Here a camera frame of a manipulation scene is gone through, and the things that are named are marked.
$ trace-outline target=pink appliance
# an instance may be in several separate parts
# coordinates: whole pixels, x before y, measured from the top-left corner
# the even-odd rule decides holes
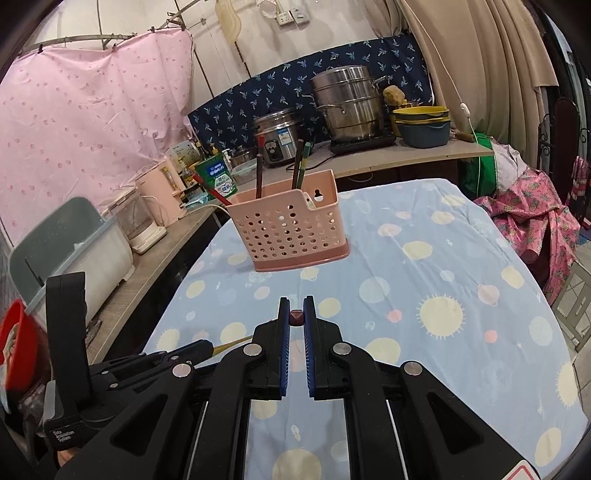
[[[185,187],[170,160],[166,159],[144,173],[135,185],[154,218],[161,220],[165,227],[187,215],[180,200]]]

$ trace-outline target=red bowl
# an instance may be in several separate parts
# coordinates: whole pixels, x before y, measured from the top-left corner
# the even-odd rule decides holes
[[[2,350],[15,324],[18,324],[18,332],[7,372],[6,390],[22,394],[30,388],[35,374],[37,332],[34,320],[25,314],[21,299],[12,302],[0,326],[0,364],[4,363]]]

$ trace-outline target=electrical socket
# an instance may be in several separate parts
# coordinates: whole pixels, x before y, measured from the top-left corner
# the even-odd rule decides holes
[[[291,16],[297,25],[302,25],[310,21],[310,17],[301,8],[292,8],[290,10]]]
[[[280,27],[288,25],[294,21],[289,12],[281,12],[280,14],[277,14],[276,20]]]

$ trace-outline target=metal screw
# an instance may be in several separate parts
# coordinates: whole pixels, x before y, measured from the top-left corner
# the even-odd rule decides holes
[[[183,378],[191,373],[191,366],[187,364],[178,364],[173,368],[173,375],[175,377]]]
[[[404,371],[409,375],[416,377],[423,373],[423,367],[417,362],[408,362],[404,364]]]
[[[348,343],[339,342],[334,344],[333,352],[337,355],[349,355],[351,353],[351,346]]]
[[[242,349],[245,355],[248,356],[257,356],[259,353],[262,352],[262,347],[258,343],[249,343],[245,345]]]

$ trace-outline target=stacked bowl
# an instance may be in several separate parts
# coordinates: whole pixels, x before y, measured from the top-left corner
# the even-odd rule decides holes
[[[390,112],[392,131],[398,127],[400,136],[409,147],[433,148],[449,141],[451,119],[444,106],[416,106]]]

